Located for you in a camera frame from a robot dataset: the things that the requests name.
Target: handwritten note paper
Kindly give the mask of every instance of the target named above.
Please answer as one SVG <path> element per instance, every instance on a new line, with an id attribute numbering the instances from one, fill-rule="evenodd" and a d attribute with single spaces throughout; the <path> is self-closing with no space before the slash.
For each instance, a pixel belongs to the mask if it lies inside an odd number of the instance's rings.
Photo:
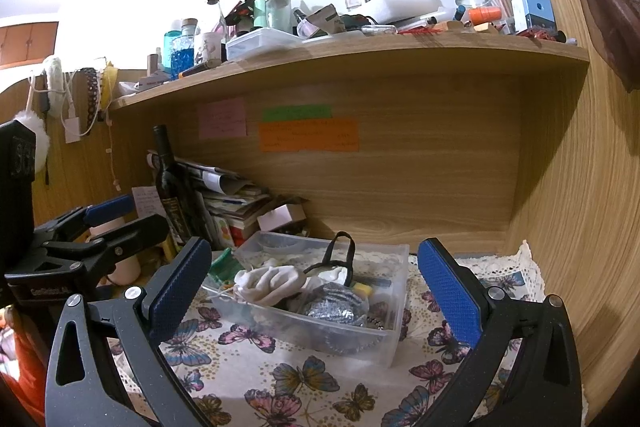
<path id="1" fill-rule="evenodd" d="M 229 98 L 198 106 L 198 135 L 201 140 L 246 136 L 243 98 Z"/>
<path id="2" fill-rule="evenodd" d="M 319 118 L 260 124 L 262 152 L 357 151 L 358 122 L 351 118 Z"/>
<path id="3" fill-rule="evenodd" d="M 164 206 L 158 197 L 158 190 L 152 187 L 131 187 L 131 194 L 136 204 L 138 217 L 151 216 L 152 214 L 160 214 L 166 217 Z"/>
<path id="4" fill-rule="evenodd" d="M 331 118 L 331 106 L 319 103 L 306 105 L 279 105 L 262 112 L 263 122 L 306 120 L 308 118 Z"/>

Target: stack of books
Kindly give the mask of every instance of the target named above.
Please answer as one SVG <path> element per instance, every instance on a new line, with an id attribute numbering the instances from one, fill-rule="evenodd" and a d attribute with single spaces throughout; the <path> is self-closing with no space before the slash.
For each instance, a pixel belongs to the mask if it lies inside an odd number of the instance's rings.
<path id="1" fill-rule="evenodd" d="M 188 172 L 209 240 L 221 249 L 242 245 L 260 230 L 258 217 L 276 205 L 267 188 L 258 187 L 236 172 L 183 158 L 175 160 Z M 159 169 L 160 159 L 155 151 L 149 151 L 146 162 L 152 169 Z"/>

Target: clear plastic bin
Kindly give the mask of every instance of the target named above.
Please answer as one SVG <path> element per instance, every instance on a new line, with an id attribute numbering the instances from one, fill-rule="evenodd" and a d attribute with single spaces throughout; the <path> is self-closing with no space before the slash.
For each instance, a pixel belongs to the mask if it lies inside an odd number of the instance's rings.
<path id="1" fill-rule="evenodd" d="M 226 60 L 240 60 L 272 50 L 294 48 L 303 39 L 275 28 L 260 28 L 230 40 L 226 44 Z"/>
<path id="2" fill-rule="evenodd" d="M 257 232 L 234 255 L 246 269 L 258 267 L 271 257 L 281 264 L 305 269 L 322 260 L 327 245 L 329 241 L 324 239 Z M 338 241 L 332 259 L 344 260 L 348 245 L 348 241 Z M 258 333 L 308 349 L 389 367 L 402 326 L 408 260 L 409 245 L 356 243 L 353 281 L 373 287 L 370 314 L 374 312 L 382 321 L 384 330 L 312 319 L 276 308 L 241 304 L 225 297 L 215 297 L 213 302 L 224 319 Z M 217 294 L 216 285 L 208 276 L 202 287 Z"/>

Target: wine bottle label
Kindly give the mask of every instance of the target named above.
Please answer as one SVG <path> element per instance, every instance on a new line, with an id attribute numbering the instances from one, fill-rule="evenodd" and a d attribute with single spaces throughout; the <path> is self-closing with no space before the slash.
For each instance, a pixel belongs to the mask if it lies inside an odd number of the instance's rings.
<path id="1" fill-rule="evenodd" d="M 169 220 L 169 226 L 172 229 L 172 235 L 176 242 L 182 247 L 191 238 L 192 234 L 187 225 L 187 220 L 184 219 L 184 213 L 180 208 L 178 198 L 168 198 L 161 201 L 162 206 L 164 206 L 164 211 L 166 212 L 166 217 Z"/>

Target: dark glass bottle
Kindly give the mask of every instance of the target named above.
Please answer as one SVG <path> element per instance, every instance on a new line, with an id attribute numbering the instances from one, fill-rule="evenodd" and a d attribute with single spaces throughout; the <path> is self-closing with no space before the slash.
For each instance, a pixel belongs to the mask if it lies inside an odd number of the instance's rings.
<path id="1" fill-rule="evenodd" d="M 193 189 L 186 169 L 175 161 L 165 125 L 154 127 L 156 147 L 160 156 L 160 169 L 156 176 L 156 189 L 179 247 L 194 235 L 206 238 L 200 225 Z"/>

